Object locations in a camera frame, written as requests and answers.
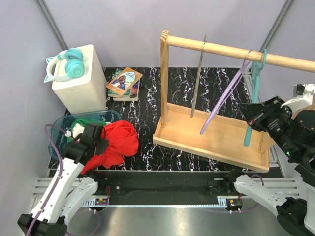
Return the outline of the grey hanger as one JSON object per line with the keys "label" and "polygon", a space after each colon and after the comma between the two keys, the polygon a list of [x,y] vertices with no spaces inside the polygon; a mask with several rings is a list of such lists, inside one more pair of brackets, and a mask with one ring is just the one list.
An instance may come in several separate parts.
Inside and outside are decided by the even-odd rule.
{"label": "grey hanger", "polygon": [[202,45],[202,49],[200,51],[200,58],[199,58],[199,64],[198,64],[198,69],[197,69],[194,93],[193,93],[192,108],[191,108],[191,113],[190,113],[191,118],[193,118],[195,106],[196,106],[196,101],[197,101],[197,94],[198,94],[200,74],[201,74],[201,66],[202,66],[203,54],[204,54],[204,46],[205,46],[206,42],[207,42],[207,35],[204,35],[203,45]]}

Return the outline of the red tank top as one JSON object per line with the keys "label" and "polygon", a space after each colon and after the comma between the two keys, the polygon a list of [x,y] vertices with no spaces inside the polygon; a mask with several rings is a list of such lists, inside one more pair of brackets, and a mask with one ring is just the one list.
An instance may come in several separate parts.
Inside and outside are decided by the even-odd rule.
{"label": "red tank top", "polygon": [[138,152],[138,134],[128,121],[119,120],[104,126],[101,136],[109,142],[108,147],[102,155],[94,155],[86,163],[81,171],[82,175],[99,166],[109,169],[121,165],[124,163],[124,157],[134,156]]}

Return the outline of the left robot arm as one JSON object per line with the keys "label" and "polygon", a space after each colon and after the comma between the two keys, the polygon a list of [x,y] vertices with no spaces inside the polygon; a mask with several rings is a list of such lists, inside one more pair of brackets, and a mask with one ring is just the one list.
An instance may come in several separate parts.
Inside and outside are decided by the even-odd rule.
{"label": "left robot arm", "polygon": [[18,226],[27,236],[64,236],[75,213],[92,195],[107,190],[104,174],[89,170],[74,189],[71,187],[94,155],[106,150],[105,129],[87,124],[83,132],[67,143],[58,154],[59,167],[37,205],[29,214],[21,214]]}

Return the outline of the green tank top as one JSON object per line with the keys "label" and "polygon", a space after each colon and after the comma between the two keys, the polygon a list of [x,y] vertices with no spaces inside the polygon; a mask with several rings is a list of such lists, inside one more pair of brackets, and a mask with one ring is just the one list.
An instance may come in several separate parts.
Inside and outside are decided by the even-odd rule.
{"label": "green tank top", "polygon": [[104,122],[104,121],[95,121],[95,120],[87,120],[87,119],[83,119],[83,118],[78,118],[74,121],[74,123],[70,126],[70,128],[72,128],[76,123],[79,123],[79,124],[83,125],[84,127],[89,123],[95,123],[95,124],[99,124],[102,126],[106,126],[108,124],[107,122]]}

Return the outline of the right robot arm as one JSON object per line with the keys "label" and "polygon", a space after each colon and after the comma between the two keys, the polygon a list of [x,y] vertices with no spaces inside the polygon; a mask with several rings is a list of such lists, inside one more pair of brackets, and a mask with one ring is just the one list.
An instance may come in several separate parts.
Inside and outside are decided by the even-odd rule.
{"label": "right robot arm", "polygon": [[267,132],[288,158],[307,187],[307,199],[296,199],[271,191],[242,171],[234,169],[224,177],[229,195],[246,195],[272,212],[279,224],[293,236],[315,234],[315,112],[304,105],[292,117],[293,100],[275,96],[262,103],[240,103],[249,127]]}

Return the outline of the purple hanger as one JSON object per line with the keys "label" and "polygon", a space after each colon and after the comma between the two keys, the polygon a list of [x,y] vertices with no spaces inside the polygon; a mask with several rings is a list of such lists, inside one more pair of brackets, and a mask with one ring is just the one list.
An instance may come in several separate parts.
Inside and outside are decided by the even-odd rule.
{"label": "purple hanger", "polygon": [[238,83],[241,80],[241,77],[243,76],[244,71],[246,70],[248,64],[249,64],[249,60],[248,60],[248,56],[250,54],[250,52],[252,51],[252,49],[250,49],[243,61],[242,66],[240,67],[240,69],[237,71],[237,73],[234,75],[232,81],[230,82],[230,84],[227,86],[226,90],[223,92],[222,96],[220,97],[219,101],[217,102],[217,104],[214,106],[214,109],[210,112],[208,118],[206,119],[204,125],[201,128],[200,131],[200,135],[204,134],[207,126],[209,125],[209,123],[211,122],[211,120],[214,118],[214,116],[217,114],[217,112],[219,111],[219,109],[222,107],[222,105],[224,104],[224,102],[227,100],[227,98],[233,93],[234,89],[236,88],[236,86],[238,85]]}

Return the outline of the teal hanger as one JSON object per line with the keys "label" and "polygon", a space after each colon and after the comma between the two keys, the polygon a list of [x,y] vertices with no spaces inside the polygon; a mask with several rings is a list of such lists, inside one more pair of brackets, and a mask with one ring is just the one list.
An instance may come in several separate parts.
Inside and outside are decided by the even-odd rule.
{"label": "teal hanger", "polygon": [[[267,57],[267,49],[263,49],[263,61],[262,63],[253,62],[252,63],[252,103],[258,101],[259,88],[260,88],[260,73],[265,66]],[[252,128],[247,127],[246,134],[244,137],[244,146],[248,147],[251,141]]]}

